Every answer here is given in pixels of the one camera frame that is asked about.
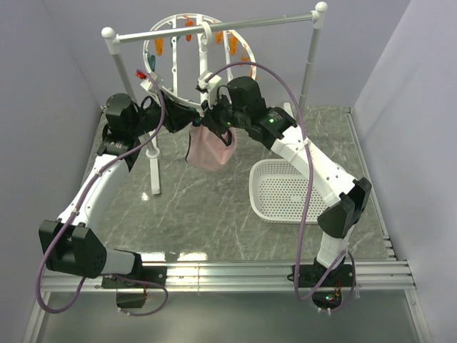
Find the white perforated plastic basket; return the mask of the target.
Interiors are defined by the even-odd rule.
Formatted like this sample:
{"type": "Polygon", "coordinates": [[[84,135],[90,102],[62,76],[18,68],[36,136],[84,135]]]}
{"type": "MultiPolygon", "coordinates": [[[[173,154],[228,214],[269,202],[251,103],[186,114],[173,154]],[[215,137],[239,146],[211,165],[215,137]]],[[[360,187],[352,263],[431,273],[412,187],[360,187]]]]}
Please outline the white perforated plastic basket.
{"type": "Polygon", "coordinates": [[[285,159],[255,163],[248,188],[251,208],[260,219],[277,224],[301,222],[308,179],[285,159]]]}

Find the white round clip hanger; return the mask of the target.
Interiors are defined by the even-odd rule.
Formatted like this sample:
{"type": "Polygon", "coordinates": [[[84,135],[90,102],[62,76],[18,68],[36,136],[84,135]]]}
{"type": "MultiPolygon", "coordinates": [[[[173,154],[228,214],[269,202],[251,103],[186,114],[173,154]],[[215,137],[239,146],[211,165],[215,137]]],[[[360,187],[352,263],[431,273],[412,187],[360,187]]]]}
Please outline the white round clip hanger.
{"type": "MultiPolygon", "coordinates": [[[[194,86],[204,71],[218,69],[223,65],[235,62],[241,57],[243,45],[249,43],[235,30],[225,30],[221,44],[216,43],[215,33],[212,38],[206,39],[204,34],[192,34],[192,40],[187,42],[186,36],[172,36],[164,39],[164,52],[161,56],[156,55],[154,39],[145,40],[143,43],[142,57],[145,70],[146,55],[153,54],[156,57],[155,73],[164,79],[162,90],[170,99],[180,105],[201,109],[200,93],[194,93],[194,86]],[[229,37],[234,35],[238,39],[236,55],[229,53],[229,37]],[[176,44],[171,39],[177,37],[176,44]]],[[[251,48],[252,62],[256,58],[251,48]]]]}

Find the teal front clothes peg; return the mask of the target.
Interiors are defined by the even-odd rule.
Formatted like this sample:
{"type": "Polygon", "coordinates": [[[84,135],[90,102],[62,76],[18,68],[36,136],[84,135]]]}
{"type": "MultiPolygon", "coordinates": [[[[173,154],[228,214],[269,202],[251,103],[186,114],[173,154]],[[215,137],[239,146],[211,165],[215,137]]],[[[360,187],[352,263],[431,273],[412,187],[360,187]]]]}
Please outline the teal front clothes peg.
{"type": "Polygon", "coordinates": [[[195,119],[192,121],[192,127],[197,128],[201,126],[201,120],[200,119],[195,119]]]}

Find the pink underwear navy trim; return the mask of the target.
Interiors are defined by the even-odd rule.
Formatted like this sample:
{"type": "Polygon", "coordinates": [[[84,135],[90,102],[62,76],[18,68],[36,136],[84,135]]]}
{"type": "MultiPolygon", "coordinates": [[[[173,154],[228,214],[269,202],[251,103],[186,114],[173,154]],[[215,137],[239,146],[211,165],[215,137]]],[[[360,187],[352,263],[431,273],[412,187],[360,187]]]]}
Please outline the pink underwear navy trim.
{"type": "Polygon", "coordinates": [[[237,143],[235,129],[230,128],[222,136],[217,136],[201,124],[191,124],[186,162],[200,170],[217,172],[227,165],[236,150],[237,143]]]}

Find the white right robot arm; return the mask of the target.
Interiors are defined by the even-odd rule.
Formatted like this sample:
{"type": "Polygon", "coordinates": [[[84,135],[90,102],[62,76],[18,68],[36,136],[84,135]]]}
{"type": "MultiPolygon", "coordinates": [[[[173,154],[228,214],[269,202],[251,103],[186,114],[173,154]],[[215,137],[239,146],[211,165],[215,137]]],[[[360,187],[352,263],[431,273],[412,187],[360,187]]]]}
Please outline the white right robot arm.
{"type": "Polygon", "coordinates": [[[326,209],[317,219],[323,234],[313,270],[320,284],[333,284],[346,258],[348,238],[365,211],[370,181],[357,179],[334,163],[287,111],[267,106],[251,77],[240,76],[223,84],[218,76],[208,74],[196,88],[207,95],[201,104],[204,126],[219,136],[230,128],[243,129],[307,178],[307,204],[313,191],[320,195],[326,209]]]}

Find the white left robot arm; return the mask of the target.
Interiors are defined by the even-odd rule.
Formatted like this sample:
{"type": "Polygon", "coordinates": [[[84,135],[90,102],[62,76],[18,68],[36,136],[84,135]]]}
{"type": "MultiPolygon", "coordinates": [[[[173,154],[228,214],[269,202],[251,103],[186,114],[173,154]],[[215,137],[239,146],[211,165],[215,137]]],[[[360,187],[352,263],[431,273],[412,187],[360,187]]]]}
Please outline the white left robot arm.
{"type": "Polygon", "coordinates": [[[132,170],[139,153],[140,136],[165,127],[175,133],[199,117],[197,110],[164,97],[159,105],[151,96],[137,104],[128,94],[114,94],[106,102],[106,124],[94,166],[70,205],[58,218],[39,227],[44,253],[41,270],[97,278],[119,274],[128,287],[144,279],[136,252],[108,249],[96,233],[105,209],[132,170]]]}

